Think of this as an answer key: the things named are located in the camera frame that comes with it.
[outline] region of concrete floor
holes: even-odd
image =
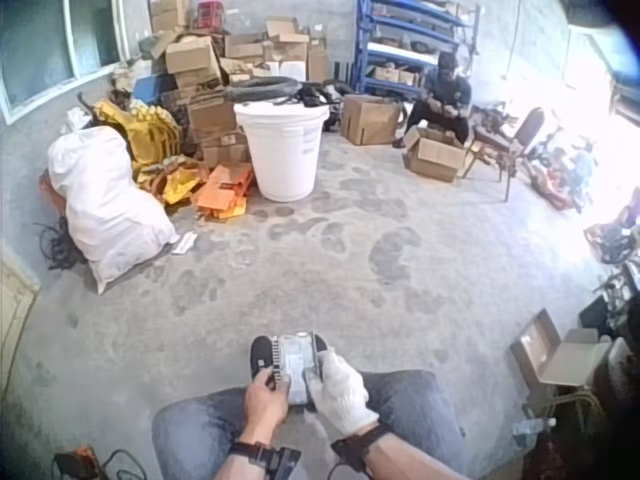
[[[5,465],[45,478],[54,452],[91,444],[103,459],[130,450],[158,479],[157,410],[246,383],[254,336],[313,329],[359,369],[435,371],[468,473],[486,473],[515,453],[509,430],[527,395],[510,343],[541,308],[561,331],[574,325],[599,273],[572,214],[522,179],[502,203],[496,180],[484,165],[453,185],[424,179],[397,150],[325,134],[307,199],[256,194],[248,215],[204,227],[182,210],[173,220],[199,232],[194,249],[138,266],[102,296],[88,269],[59,274],[18,349]],[[325,478],[329,463],[306,462]]]

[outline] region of jeans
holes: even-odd
[[[469,138],[469,122],[466,118],[445,117],[442,113],[431,110],[429,104],[422,100],[418,100],[413,105],[413,109],[411,110],[411,114],[407,120],[405,133],[414,125],[418,125],[421,120],[426,120],[430,124],[438,125],[444,130],[451,130],[456,134],[456,139],[463,145],[467,141],[467,138]]]
[[[410,370],[363,373],[363,377],[368,407],[382,422],[398,437],[463,473],[462,435],[433,373]],[[213,479],[244,428],[245,390],[232,388],[183,400],[156,414],[153,445],[164,480]],[[327,474],[310,473],[312,479],[324,479]]]

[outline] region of white bucket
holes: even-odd
[[[249,142],[260,192],[274,202],[294,202],[313,191],[322,124],[329,107],[254,102],[236,105]]]

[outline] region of wristwatch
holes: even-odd
[[[229,455],[248,458],[252,465],[264,468],[271,480],[286,480],[296,468],[302,454],[286,447],[276,451],[263,443],[235,442]]]
[[[391,429],[384,423],[380,423],[364,435],[353,435],[332,443],[331,448],[356,472],[366,473],[367,466],[364,459],[369,453],[371,445],[388,433],[392,433]]]

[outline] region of plastic bottle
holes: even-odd
[[[555,418],[532,418],[513,426],[513,436],[537,435],[541,432],[549,432],[556,426]]]

